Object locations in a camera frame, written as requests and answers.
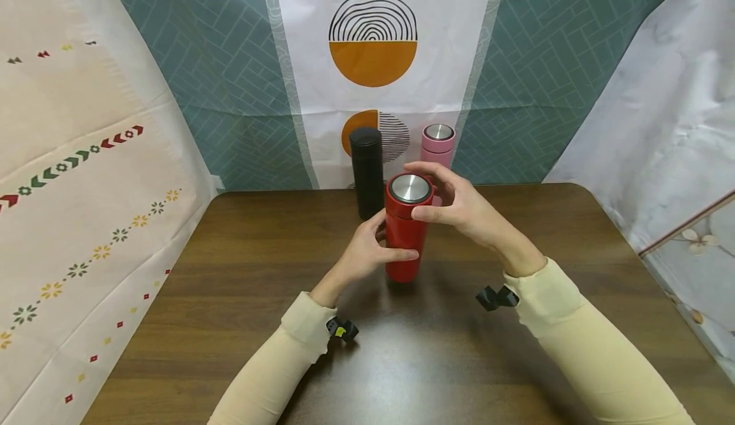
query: arm sleeve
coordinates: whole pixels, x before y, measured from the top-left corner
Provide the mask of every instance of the arm sleeve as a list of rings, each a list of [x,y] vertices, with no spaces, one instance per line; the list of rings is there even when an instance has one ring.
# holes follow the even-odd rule
[[[637,348],[590,304],[556,262],[505,276],[541,347],[603,424],[692,425],[671,388]]]
[[[208,425],[275,424],[306,370],[326,353],[326,323],[335,314],[301,293],[227,387]]]

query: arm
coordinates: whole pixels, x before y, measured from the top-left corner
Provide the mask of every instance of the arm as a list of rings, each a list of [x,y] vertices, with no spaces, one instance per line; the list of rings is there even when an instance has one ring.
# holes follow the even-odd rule
[[[281,318],[276,332],[258,349],[227,387],[209,425],[275,424],[306,370],[326,353],[326,323],[345,287],[384,262],[415,260],[414,250],[383,248],[381,211],[357,228],[337,264],[310,294],[301,293]]]
[[[579,293],[556,262],[535,274],[506,274],[518,317],[604,424],[693,424],[651,363]]]
[[[517,312],[560,367],[591,413],[604,424],[693,424],[663,378],[632,343],[579,293],[464,178],[436,163],[405,165],[433,175],[445,207],[417,207],[412,217],[446,223],[497,254]]]

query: black wrist strap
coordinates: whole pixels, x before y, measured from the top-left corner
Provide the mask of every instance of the black wrist strap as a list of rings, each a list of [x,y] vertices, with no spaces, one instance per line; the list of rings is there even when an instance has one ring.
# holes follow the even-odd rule
[[[340,338],[344,342],[351,342],[359,331],[356,325],[349,320],[342,322],[339,318],[334,317],[326,322],[326,330],[333,338]]]
[[[480,291],[475,296],[475,299],[488,312],[492,312],[492,310],[497,310],[501,307],[515,307],[519,302],[516,293],[508,289],[507,286],[503,286],[497,293],[490,286],[485,286],[485,289]]]

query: brown tabletop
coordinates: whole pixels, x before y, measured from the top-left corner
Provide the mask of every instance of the brown tabletop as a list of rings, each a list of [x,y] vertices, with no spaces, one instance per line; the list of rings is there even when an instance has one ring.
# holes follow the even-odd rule
[[[699,425],[733,423],[735,388],[585,189],[479,190],[564,267]],[[351,191],[214,199],[84,424],[206,424],[359,222]],[[356,343],[330,343],[280,423],[593,423],[516,313],[486,313],[475,301],[501,284],[487,251],[431,226],[414,286],[393,289],[378,271],[345,292],[339,314],[360,329]]]

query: hand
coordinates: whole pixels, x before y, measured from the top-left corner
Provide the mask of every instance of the hand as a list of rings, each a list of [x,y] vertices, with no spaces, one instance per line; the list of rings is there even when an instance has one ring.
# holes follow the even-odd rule
[[[416,207],[411,212],[412,218],[454,226],[479,245],[497,252],[509,275],[535,274],[546,265],[546,257],[498,213],[467,179],[440,163],[412,162],[403,165],[403,168],[407,172],[429,175],[444,205]]]
[[[386,248],[385,209],[363,222],[352,237],[347,249],[332,270],[311,291],[311,298],[322,307],[333,308],[342,290],[355,280],[364,278],[381,264],[418,259],[418,251]]]

